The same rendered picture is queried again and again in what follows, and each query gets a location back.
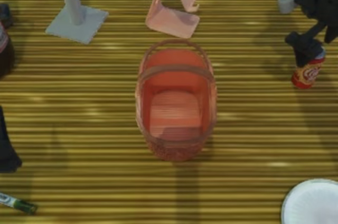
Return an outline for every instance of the wooden table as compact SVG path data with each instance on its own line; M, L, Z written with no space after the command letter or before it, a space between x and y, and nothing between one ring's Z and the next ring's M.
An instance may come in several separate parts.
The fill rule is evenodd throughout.
M315 87L295 90L284 36L314 23L299 10L201 1L192 41L214 66L218 124L196 160L174 167L153 157L135 123L143 52L171 38L145 26L151 0L82 0L110 13L88 46L44 33L63 0L1 2L21 61L0 82L0 103L24 166L0 176L0 191L40 206L32 217L1 207L1 223L278 224L293 186L337 179L338 43Z

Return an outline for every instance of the white stand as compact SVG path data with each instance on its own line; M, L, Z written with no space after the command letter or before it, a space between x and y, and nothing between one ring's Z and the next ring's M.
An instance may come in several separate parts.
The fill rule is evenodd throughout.
M108 12L82 6L80 0L64 0L65 6L46 29L46 34L88 44Z

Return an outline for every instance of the white plate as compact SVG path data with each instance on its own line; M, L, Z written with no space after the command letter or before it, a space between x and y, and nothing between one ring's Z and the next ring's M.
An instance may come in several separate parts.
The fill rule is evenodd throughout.
M281 208L282 224L338 224L338 183L311 179L295 186Z

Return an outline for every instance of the marker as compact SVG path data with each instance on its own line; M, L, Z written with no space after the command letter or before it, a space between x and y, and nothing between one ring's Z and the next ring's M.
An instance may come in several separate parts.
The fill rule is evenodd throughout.
M28 214L35 214L37 206L26 201L16 199L0 192L0 204L23 211Z

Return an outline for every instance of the red can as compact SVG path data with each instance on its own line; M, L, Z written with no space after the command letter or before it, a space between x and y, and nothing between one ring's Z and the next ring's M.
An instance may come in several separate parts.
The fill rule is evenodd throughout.
M292 83L301 89L308 89L315 83L322 64L325 60L325 51L317 56L314 60L311 60L306 66L297 68L292 75Z

